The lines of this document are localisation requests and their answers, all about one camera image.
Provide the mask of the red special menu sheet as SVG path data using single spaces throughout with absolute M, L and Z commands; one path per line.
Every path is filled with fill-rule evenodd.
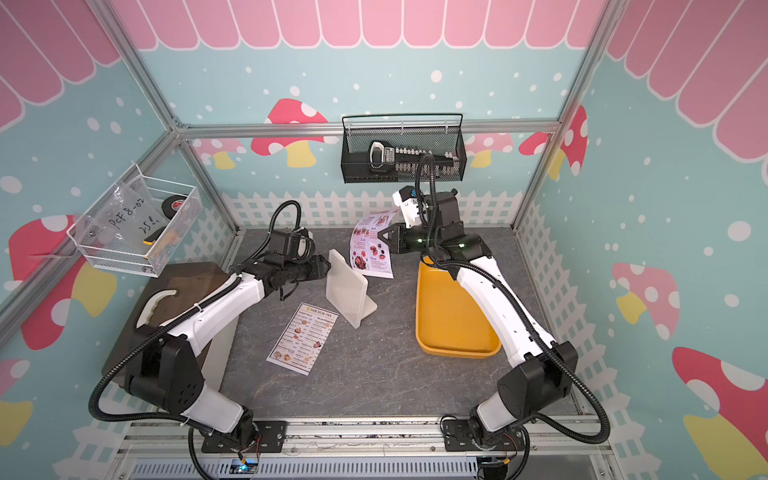
M 350 238 L 349 263 L 354 271 L 365 276 L 392 279 L 392 261 L 389 247 L 378 238 L 399 218 L 397 210 L 372 213 L 354 227 Z

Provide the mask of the white acrylic menu holder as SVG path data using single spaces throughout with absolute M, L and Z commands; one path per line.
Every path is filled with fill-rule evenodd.
M 329 251 L 331 268 L 326 277 L 326 298 L 355 329 L 377 310 L 368 296 L 368 280 L 354 271 L 335 249 Z

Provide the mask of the yellow-header old menu sheet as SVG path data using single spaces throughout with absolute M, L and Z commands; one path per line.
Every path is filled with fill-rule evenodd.
M 308 376 L 339 315 L 302 302 L 266 361 Z

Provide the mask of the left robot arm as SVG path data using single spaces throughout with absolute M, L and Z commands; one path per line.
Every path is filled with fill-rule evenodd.
M 330 269 L 307 228 L 271 232 L 264 250 L 235 267 L 213 293 L 159 327 L 136 331 L 149 344 L 127 362 L 123 388 L 181 423 L 250 442 L 252 413 L 208 385 L 197 357 L 244 311 L 287 286 L 323 279 Z

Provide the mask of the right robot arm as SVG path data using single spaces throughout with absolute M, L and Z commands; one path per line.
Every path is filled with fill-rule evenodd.
M 395 254 L 424 253 L 433 266 L 449 273 L 484 314 L 501 341 L 511 370 L 496 392 L 473 408 L 475 435 L 490 435 L 567 397 L 574 381 L 558 367 L 576 368 L 578 354 L 557 343 L 530 314 L 504 279 L 482 238 L 464 229 L 457 192 L 429 198 L 406 186 L 393 194 L 404 220 L 378 234 Z

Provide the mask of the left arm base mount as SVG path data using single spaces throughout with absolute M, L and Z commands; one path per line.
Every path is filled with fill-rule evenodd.
M 206 436 L 202 452 L 213 453 L 281 453 L 286 440 L 286 421 L 247 420 L 232 433 L 215 432 Z

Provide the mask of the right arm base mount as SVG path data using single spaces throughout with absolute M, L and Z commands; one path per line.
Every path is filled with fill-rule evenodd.
M 439 420 L 439 429 L 448 452 L 517 453 L 525 447 L 521 434 L 510 434 L 504 429 L 489 433 L 470 418 L 446 415 Z

